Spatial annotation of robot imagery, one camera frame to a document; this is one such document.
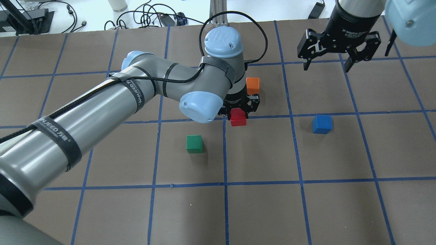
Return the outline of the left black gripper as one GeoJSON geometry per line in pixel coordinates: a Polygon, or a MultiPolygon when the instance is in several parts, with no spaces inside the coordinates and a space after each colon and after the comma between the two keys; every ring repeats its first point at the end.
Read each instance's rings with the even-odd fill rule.
{"type": "Polygon", "coordinates": [[[231,110],[239,108],[243,110],[246,118],[249,113],[255,113],[260,105],[260,87],[252,88],[245,85],[239,92],[227,94],[218,115],[231,117],[231,110]]]}

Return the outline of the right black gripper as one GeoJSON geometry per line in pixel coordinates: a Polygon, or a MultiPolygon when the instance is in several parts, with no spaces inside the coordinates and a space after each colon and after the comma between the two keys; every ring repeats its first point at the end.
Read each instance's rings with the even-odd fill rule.
{"type": "Polygon", "coordinates": [[[297,57],[307,71],[311,61],[327,53],[347,53],[344,64],[348,73],[355,63],[372,60],[381,40],[377,31],[371,32],[380,14],[360,17],[336,5],[322,33],[307,29],[297,45],[297,57]]]}

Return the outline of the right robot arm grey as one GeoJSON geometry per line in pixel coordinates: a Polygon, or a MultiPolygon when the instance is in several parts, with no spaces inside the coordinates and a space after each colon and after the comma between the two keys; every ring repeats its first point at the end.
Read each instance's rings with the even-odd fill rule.
{"type": "Polygon", "coordinates": [[[392,28],[386,56],[398,38],[410,46],[431,46],[436,41],[435,12],[434,0],[337,0],[323,32],[305,31],[297,56],[307,71],[317,57],[348,54],[349,72],[355,63],[372,60],[382,42],[372,29],[382,15],[392,28]]]}

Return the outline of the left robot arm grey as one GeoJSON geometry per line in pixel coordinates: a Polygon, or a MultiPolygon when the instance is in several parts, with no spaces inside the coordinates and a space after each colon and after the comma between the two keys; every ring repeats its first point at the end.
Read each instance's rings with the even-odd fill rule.
{"type": "Polygon", "coordinates": [[[156,95],[179,102],[184,116],[201,124],[224,115],[231,92],[247,97],[240,33],[212,28],[199,40],[197,70],[141,51],[131,51],[120,72],[27,127],[1,138],[1,244],[59,245],[24,221],[37,195],[83,154],[136,114],[156,95]]]}

